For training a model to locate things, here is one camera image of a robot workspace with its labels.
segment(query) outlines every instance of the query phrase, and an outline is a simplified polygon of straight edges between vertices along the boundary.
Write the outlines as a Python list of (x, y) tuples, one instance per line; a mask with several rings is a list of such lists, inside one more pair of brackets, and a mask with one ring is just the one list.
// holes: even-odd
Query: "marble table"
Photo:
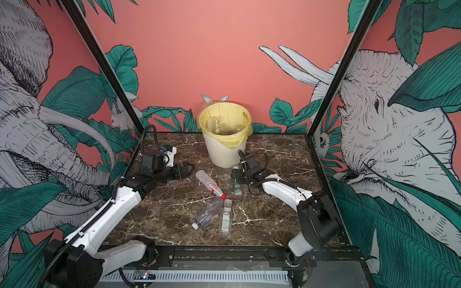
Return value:
[[(202, 134), (159, 133), (159, 144), (177, 147), (175, 162), (188, 161), (195, 165), (188, 179), (174, 180), (154, 189), (133, 208), (106, 238), (104, 244), (123, 244), (137, 235), (154, 239), (158, 245), (285, 245), (300, 231), (297, 213), (276, 197), (266, 193), (253, 195), (242, 185), (243, 195), (235, 196), (231, 185), (231, 169), (211, 163)], [(145, 150), (154, 149), (151, 135), (145, 140)], [(285, 180), (307, 190), (317, 191), (320, 183), (304, 135), (251, 135), (247, 152), (266, 152), (269, 169)], [(137, 156), (131, 171), (140, 166)], [(257, 155), (264, 165), (264, 155)], [(232, 199), (233, 223), (230, 238), (218, 235), (219, 218), (215, 216), (204, 229), (194, 230), (191, 224), (206, 203), (214, 197), (195, 178), (195, 172), (205, 170)], [(254, 194), (259, 190), (252, 189)]]

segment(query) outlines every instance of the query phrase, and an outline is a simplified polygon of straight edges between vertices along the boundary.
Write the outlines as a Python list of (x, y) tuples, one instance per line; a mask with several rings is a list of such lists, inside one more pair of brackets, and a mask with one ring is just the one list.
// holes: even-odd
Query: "plastic bottle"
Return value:
[(195, 221), (192, 223), (192, 227), (194, 227), (195, 230), (199, 229), (200, 227), (204, 227), (208, 221), (213, 218), (213, 216), (218, 213), (218, 211), (221, 209), (223, 206), (223, 200), (219, 197), (214, 197), (213, 201), (195, 217)]
[(234, 185), (234, 195), (235, 196), (240, 196), (242, 195), (242, 186), (240, 184), (235, 184)]
[(202, 182), (203, 185), (208, 190), (213, 192), (216, 196), (221, 197), (221, 199), (223, 200), (226, 198), (226, 194), (223, 193), (221, 188), (219, 188), (216, 182), (213, 179), (211, 179), (211, 177), (208, 176), (208, 174), (204, 170), (197, 171), (195, 177), (197, 177), (197, 179), (199, 179), (199, 181)]
[(232, 200), (224, 200), (224, 210), (219, 219), (218, 234), (221, 236), (230, 237), (232, 231)]

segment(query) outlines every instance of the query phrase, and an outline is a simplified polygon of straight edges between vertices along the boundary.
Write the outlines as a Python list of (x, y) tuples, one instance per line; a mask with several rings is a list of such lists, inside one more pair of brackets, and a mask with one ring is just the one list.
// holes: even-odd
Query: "trash can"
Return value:
[[(235, 130), (231, 135), (217, 135), (208, 127), (210, 118), (219, 118), (219, 125)], [(240, 163), (238, 150), (245, 151), (247, 137), (253, 133), (251, 115), (248, 110), (230, 102), (214, 102), (206, 106), (199, 115), (198, 125), (203, 132), (211, 162), (221, 168), (231, 168)]]

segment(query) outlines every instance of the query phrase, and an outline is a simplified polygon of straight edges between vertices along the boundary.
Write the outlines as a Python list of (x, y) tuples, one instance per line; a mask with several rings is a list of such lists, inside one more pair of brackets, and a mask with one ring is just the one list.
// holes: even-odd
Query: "elephant eye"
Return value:
[(374, 106), (375, 106), (376, 112), (379, 113), (378, 112), (378, 108), (379, 108), (379, 100), (378, 99), (376, 99)]

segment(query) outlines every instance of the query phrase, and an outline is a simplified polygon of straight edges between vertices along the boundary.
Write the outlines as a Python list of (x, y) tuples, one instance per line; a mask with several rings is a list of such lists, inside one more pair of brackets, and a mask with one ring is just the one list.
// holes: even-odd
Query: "tropical leaf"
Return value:
[(348, 10), (348, 22), (349, 22), (349, 33), (355, 30), (357, 23), (359, 22), (362, 10), (365, 7), (366, 0), (351, 0), (349, 3)]
[(95, 0), (95, 1), (115, 23), (114, 10), (112, 9), (111, 0)]
[(169, 130), (171, 130), (173, 132), (180, 132), (178, 129), (176, 129), (173, 126), (169, 125), (167, 122), (163, 122), (162, 120), (157, 119), (157, 118), (155, 118), (154, 120), (157, 121), (157, 123), (159, 123), (163, 127), (167, 128), (167, 129), (169, 129)]
[(173, 114), (173, 112), (171, 112), (171, 117), (173, 118), (173, 123), (174, 125), (176, 126), (176, 128), (179, 130), (179, 131), (183, 131), (183, 128), (181, 127), (181, 123), (179, 122), (178, 118), (176, 117), (175, 114)]
[(35, 247), (34, 243), (30, 239), (29, 234), (19, 230), (18, 237), (23, 253), (29, 253)]
[(335, 162), (335, 161), (325, 161), (325, 160), (320, 160), (320, 162), (326, 166), (326, 167), (338, 167), (338, 168), (342, 168), (342, 166), (338, 163), (338, 162)]
[(5, 276), (0, 288), (35, 287), (45, 271), (45, 257), (43, 249), (53, 234), (43, 239), (29, 253), (27, 253)]
[(185, 111), (183, 108), (168, 108), (168, 107), (157, 107), (157, 106), (150, 106), (147, 107), (146, 109), (142, 110), (142, 117), (143, 118), (149, 118), (152, 116), (152, 114), (158, 115), (162, 118), (169, 118), (171, 114), (187, 114), (187, 111)]
[(302, 115), (302, 118), (299, 120), (298, 123), (301, 123), (302, 121), (306, 120), (307, 118), (311, 117), (314, 113), (316, 113), (319, 110), (321, 104), (322, 104), (322, 99), (319, 99), (319, 100), (309, 103), (309, 105), (302, 108), (295, 115), (295, 116)]
[(419, 187), (405, 184), (401, 182), (397, 182), (391, 179), (387, 179), (377, 173), (382, 180), (389, 183), (392, 186), (395, 186), (403, 191), (410, 193), (411, 195), (417, 197), (436, 211), (438, 211), (441, 215), (448, 219), (459, 231), (461, 231), (461, 207), (456, 203), (435, 195), (431, 192), (425, 191)]
[(87, 119), (99, 110), (105, 98), (99, 75), (79, 66), (56, 83), (41, 104), (77, 119)]
[(333, 177), (330, 187), (351, 242), (361, 248), (365, 258), (370, 256), (376, 231), (379, 275), (384, 285), (389, 288), (459, 286), (460, 258), (408, 215), (380, 197), (356, 194), (349, 185)]
[(378, 8), (378, 11), (376, 12), (376, 16), (373, 19), (372, 25), (376, 23), (376, 21), (381, 17), (381, 15), (386, 11), (387, 7), (389, 6), (391, 0), (383, 0), (381, 2), (381, 5)]
[(423, 4), (407, 6), (403, 1), (397, 14), (396, 44), (405, 61), (413, 65), (423, 41)]
[(341, 147), (331, 147), (331, 148), (328, 150), (328, 153), (329, 153), (329, 154), (334, 153), (334, 152), (341, 152)]
[(457, 0), (438, 0), (438, 7), (440, 9), (445, 9), (445, 8), (450, 7), (456, 1)]
[(335, 156), (333, 154), (327, 154), (325, 156), (326, 159), (329, 159), (329, 160), (336, 160), (336, 161), (339, 161), (339, 162), (343, 162), (343, 160), (341, 158), (339, 158), (338, 156)]
[(289, 127), (285, 130), (285, 133), (307, 133), (307, 124), (297, 125)]
[(400, 86), (387, 106), (402, 104), (416, 111), (461, 104), (461, 42), (421, 65)]
[(125, 162), (118, 162), (117, 164), (115, 164), (114, 169), (112, 170), (111, 175), (109, 176), (109, 183), (114, 182), (114, 180), (117, 179), (117, 177), (120, 174), (125, 173), (127, 166), (128, 164)]
[(291, 108), (290, 103), (276, 98), (272, 103), (269, 115), (274, 123), (284, 125), (286, 119), (293, 117), (293, 108)]
[[(106, 0), (96, 0), (96, 2), (101, 6), (100, 2), (106, 2)], [(117, 75), (120, 84), (122, 84), (123, 90), (136, 95), (139, 83), (138, 76), (133, 68), (138, 65), (138, 61), (135, 53), (133, 52), (133, 48), (123, 45), (114, 46), (109, 53), (106, 54), (106, 57), (112, 66), (115, 75)], [(109, 107), (112, 108), (112, 105), (117, 105), (117, 95), (101, 70), (100, 75), (102, 84), (104, 85), (107, 103)]]
[(450, 179), (451, 184), (453, 184), (453, 186), (456, 188), (458, 193), (461, 194), (461, 184), (458, 182), (458, 180), (455, 178), (455, 176), (450, 172), (450, 170), (448, 170), (448, 168), (445, 167), (445, 165), (443, 165), (443, 163), (440, 162), (440, 160), (431, 151), (429, 151), (421, 142), (416, 140), (416, 138), (413, 138), (413, 139), (418, 144), (420, 144), (421, 147), (423, 147), (429, 153), (429, 155), (437, 162), (437, 164), (440, 166), (440, 168), (442, 168), (442, 170), (447, 175), (448, 179)]
[(448, 8), (440, 9), (439, 1), (424, 5), (424, 32), (432, 32), (440, 28), (461, 29), (461, 1)]
[(326, 131), (329, 131), (331, 128), (333, 128), (333, 126), (336, 124), (336, 121), (338, 121), (339, 116), (340, 114), (338, 113), (333, 117), (330, 124), (328, 124), (328, 126), (326, 127)]
[[(82, 121), (88, 124), (89, 126), (93, 127), (102, 136), (104, 136), (107, 142), (109, 142), (109, 145), (111, 146), (114, 153), (119, 153), (121, 151), (131, 153), (130, 149), (124, 147), (124, 143), (126, 141), (123, 139), (124, 135), (120, 133), (112, 133), (111, 130), (114, 128), (112, 128), (111, 126), (105, 124), (102, 121), (97, 122), (94, 119), (83, 119)], [(96, 148), (98, 148), (99, 152), (101, 153), (106, 151), (98, 141), (96, 141), (93, 137), (89, 136), (88, 134), (72, 128), (68, 128), (68, 130), (70, 134), (76, 137), (80, 143), (83, 143), (88, 147), (96, 146)]]
[(83, 0), (76, 0), (76, 1), (77, 1), (78, 6), (80, 6), (80, 10), (82, 10), (83, 15), (86, 16), (85, 6), (83, 5)]
[(46, 204), (67, 188), (52, 182), (42, 182), (23, 188), (0, 189), (0, 246), (10, 235), (29, 222)]

